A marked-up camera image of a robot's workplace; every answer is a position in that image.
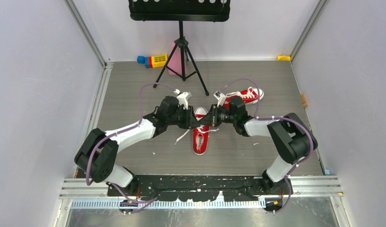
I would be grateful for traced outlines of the red sneaker with laces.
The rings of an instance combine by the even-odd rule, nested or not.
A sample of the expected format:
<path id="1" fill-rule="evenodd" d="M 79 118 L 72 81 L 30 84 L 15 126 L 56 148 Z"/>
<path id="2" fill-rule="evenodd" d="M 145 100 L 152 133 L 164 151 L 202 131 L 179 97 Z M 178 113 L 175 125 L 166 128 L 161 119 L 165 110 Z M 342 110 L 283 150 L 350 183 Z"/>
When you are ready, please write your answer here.
<path id="1" fill-rule="evenodd" d="M 194 111 L 195 118 L 199 121 L 208 114 L 204 107 L 198 107 Z M 203 155 L 206 152 L 209 132 L 216 132 L 219 129 L 210 129 L 209 125 L 200 125 L 193 130 L 193 151 L 196 155 Z"/>

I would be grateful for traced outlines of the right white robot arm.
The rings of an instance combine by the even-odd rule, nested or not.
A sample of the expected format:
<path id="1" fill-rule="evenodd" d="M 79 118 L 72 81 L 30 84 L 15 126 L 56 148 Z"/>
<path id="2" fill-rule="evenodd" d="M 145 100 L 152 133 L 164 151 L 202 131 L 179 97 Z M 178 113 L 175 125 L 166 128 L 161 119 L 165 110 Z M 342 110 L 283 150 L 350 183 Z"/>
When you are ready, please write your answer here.
<path id="1" fill-rule="evenodd" d="M 198 122 L 205 126 L 218 127 L 230 123 L 244 137 L 270 137 L 278 156 L 262 174 L 262 188 L 274 194 L 281 188 L 291 172 L 309 158 L 317 148 L 317 140 L 295 113 L 282 117 L 259 118 L 248 114 L 240 97 L 233 97 L 229 107 L 212 105 L 209 113 Z"/>

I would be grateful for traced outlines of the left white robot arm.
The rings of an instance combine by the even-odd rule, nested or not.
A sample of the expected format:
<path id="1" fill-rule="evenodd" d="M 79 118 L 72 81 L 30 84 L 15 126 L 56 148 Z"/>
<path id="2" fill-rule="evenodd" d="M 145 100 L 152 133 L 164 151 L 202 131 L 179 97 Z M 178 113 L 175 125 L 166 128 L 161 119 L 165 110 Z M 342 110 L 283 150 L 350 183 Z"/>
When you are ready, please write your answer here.
<path id="1" fill-rule="evenodd" d="M 115 164 L 117 154 L 164 133 L 171 125 L 182 129 L 198 127 L 200 124 L 188 105 L 190 97 L 189 92 L 166 96 L 154 112 L 134 124 L 112 131 L 98 128 L 90 131 L 74 159 L 86 174 L 86 184 L 109 182 L 118 185 L 125 195 L 133 195 L 137 191 L 137 182 L 131 171 Z"/>

